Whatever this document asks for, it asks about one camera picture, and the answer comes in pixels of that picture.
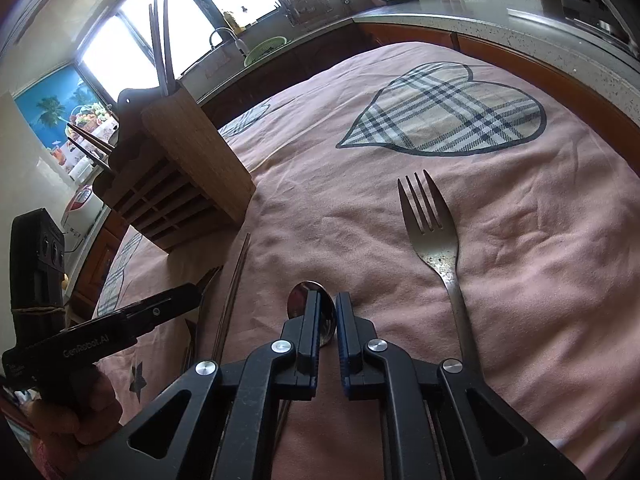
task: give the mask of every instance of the human hand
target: human hand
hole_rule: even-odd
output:
[[[65,406],[41,399],[23,407],[44,444],[44,459],[65,475],[120,427],[122,406],[103,373],[94,384],[89,407],[92,411],[82,417]]]

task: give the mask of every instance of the poster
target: poster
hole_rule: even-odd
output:
[[[76,124],[107,142],[118,126],[73,66],[65,66],[36,83],[19,95],[15,103],[44,147],[71,176],[75,176],[72,170],[85,155],[67,137],[100,158],[105,154],[66,123]]]

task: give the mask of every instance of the faucet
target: faucet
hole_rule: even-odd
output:
[[[247,47],[246,43],[244,41],[242,41],[240,38],[238,38],[236,36],[235,32],[232,31],[228,27],[217,27],[217,28],[213,29],[213,32],[209,36],[209,45],[211,46],[211,49],[212,50],[214,49],[214,47],[213,47],[213,35],[219,30],[226,30],[227,32],[229,32],[231,34],[231,37],[236,41],[236,48],[240,51],[240,54],[242,54],[242,56],[246,58],[246,56],[250,52],[249,51],[249,47]]]

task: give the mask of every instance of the plaid pattern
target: plaid pattern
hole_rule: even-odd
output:
[[[100,293],[100,299],[95,309],[97,317],[110,314],[116,310],[118,300],[120,299],[122,283],[124,282],[124,269],[138,248],[140,240],[142,240],[142,234],[136,232],[129,241],[118,250],[118,254],[116,254],[109,269],[107,279],[104,282],[104,288]]]
[[[249,126],[255,123],[258,119],[260,119],[271,106],[268,103],[262,102],[259,105],[255,105],[250,110],[246,111],[239,117],[236,117],[233,121],[222,126],[220,128],[219,133],[223,139],[230,139],[231,137],[236,136],[237,134],[241,134],[244,132]]]
[[[436,62],[409,70],[379,91],[336,148],[471,155],[528,142],[545,127],[545,109],[523,91],[475,81],[471,66]]]

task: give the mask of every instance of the utensil rack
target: utensil rack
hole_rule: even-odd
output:
[[[165,251],[242,225],[254,183],[184,88],[125,90],[118,111],[113,173],[94,181],[107,206]]]

